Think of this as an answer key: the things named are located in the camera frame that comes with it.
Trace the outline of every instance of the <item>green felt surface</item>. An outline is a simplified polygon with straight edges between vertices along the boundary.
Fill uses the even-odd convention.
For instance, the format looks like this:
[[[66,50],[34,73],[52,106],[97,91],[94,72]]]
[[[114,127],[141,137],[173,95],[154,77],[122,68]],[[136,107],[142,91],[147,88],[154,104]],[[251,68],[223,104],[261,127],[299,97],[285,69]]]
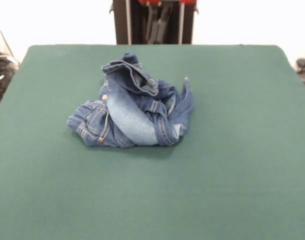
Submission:
[[[85,147],[67,118],[134,50],[195,110],[173,147]],[[276,46],[33,46],[0,106],[0,240],[305,240],[305,86]]]

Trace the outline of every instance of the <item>jeans seam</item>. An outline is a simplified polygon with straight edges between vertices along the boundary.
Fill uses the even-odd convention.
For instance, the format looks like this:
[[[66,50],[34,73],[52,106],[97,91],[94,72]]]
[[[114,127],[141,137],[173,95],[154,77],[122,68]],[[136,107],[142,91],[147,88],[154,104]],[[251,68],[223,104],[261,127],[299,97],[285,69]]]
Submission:
[[[167,145],[172,145],[173,143],[169,140],[167,133],[166,133],[166,129],[165,129],[165,124],[164,124],[164,118],[162,116],[160,116],[160,120],[158,121],[158,127],[159,127],[159,131],[162,135],[163,140],[165,141],[165,143]]]

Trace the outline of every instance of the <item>blue denim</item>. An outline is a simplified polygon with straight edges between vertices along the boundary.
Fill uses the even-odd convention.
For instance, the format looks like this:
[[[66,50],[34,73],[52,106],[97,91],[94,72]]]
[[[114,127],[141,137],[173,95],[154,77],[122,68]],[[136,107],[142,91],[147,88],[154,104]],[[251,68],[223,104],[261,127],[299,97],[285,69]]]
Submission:
[[[179,93],[144,72],[134,53],[101,69],[105,82],[97,99],[78,107],[67,121],[87,146],[171,146],[186,133],[194,108],[187,77]]]

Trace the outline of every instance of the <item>light blue denim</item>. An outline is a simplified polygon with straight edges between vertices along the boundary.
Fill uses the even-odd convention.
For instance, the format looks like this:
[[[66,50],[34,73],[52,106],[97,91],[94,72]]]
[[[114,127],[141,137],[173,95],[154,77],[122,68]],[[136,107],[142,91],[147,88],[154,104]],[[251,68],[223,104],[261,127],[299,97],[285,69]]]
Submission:
[[[134,53],[101,69],[105,82],[97,99],[78,107],[67,121],[87,146],[171,146],[186,133],[194,108],[187,77],[179,93],[144,72]]]

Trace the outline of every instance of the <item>cable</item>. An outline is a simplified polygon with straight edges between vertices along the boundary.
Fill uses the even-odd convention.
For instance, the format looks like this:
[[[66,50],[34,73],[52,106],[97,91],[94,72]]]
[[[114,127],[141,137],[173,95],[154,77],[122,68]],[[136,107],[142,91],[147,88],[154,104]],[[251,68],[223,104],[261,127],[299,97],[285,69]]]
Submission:
[[[3,39],[3,41],[4,41],[4,43],[6,44],[6,47],[8,48],[8,50],[9,50],[9,52],[10,52],[10,55],[11,55],[12,57],[14,57],[14,54],[13,54],[11,48],[9,47],[9,45],[8,45],[8,43],[7,43],[7,41],[6,41],[6,38],[5,38],[5,36],[4,36],[4,34],[3,34],[3,32],[2,32],[1,30],[0,30],[0,35],[1,35],[1,37],[2,37],[2,39]]]
[[[16,60],[13,56],[10,56],[10,55],[7,55],[7,54],[1,54],[0,55],[0,58],[13,58],[16,62],[13,62],[13,61],[11,61],[10,59],[8,59],[9,61],[11,61],[11,62],[13,62],[14,64],[16,64],[17,66],[19,66],[20,64],[19,64],[19,61],[18,60]]]

